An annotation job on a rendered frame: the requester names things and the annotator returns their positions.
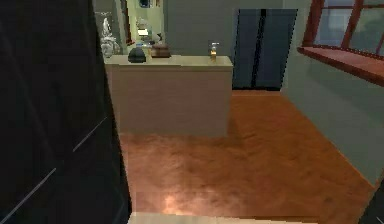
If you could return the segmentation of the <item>beige kitchen counter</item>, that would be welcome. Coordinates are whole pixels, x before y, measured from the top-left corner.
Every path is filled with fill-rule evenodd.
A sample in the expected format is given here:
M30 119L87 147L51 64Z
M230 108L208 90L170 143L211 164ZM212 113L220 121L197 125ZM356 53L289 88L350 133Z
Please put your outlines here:
M104 61L120 133L222 137L227 134L233 64L229 57L173 55Z

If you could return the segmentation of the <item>yellow soap bottle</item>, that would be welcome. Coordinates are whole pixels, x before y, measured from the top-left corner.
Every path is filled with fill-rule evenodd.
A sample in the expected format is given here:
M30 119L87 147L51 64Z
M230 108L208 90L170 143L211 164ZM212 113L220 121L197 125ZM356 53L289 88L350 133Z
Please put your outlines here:
M219 46L219 42L212 42L210 44L210 59L212 61L216 61L217 58L217 48Z

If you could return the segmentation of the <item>black round pot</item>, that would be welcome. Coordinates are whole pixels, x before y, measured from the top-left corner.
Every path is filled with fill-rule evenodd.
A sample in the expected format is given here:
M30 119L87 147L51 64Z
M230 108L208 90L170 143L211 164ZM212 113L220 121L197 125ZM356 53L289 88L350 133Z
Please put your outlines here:
M131 63L144 63L146 56L142 48L135 47L128 54L128 61Z

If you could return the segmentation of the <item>dark grey fridge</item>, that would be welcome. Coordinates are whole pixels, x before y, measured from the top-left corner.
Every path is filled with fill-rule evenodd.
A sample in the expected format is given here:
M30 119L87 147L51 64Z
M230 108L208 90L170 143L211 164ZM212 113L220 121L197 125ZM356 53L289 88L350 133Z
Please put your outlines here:
M239 9L232 56L233 89L279 91L297 9Z

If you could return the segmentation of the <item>pale beige worktop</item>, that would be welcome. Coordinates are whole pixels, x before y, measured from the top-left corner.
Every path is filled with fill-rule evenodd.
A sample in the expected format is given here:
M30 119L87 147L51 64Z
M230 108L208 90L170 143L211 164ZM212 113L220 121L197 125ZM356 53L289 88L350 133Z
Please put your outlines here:
M133 212L127 224L317 224L317 223Z

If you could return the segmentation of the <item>white crumpled bag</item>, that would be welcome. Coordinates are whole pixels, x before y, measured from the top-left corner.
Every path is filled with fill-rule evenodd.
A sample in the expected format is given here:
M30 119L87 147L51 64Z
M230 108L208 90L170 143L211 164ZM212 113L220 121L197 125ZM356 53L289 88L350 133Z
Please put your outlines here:
M117 39L113 36L109 20L105 18L102 23L102 37L100 38L101 51L105 58L110 58L120 52Z

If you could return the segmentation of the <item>red framed window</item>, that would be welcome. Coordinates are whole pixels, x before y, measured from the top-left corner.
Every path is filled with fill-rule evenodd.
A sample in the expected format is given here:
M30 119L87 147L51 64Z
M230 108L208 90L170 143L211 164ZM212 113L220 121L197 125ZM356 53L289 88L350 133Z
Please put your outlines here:
M384 0L311 0L297 51L384 87Z

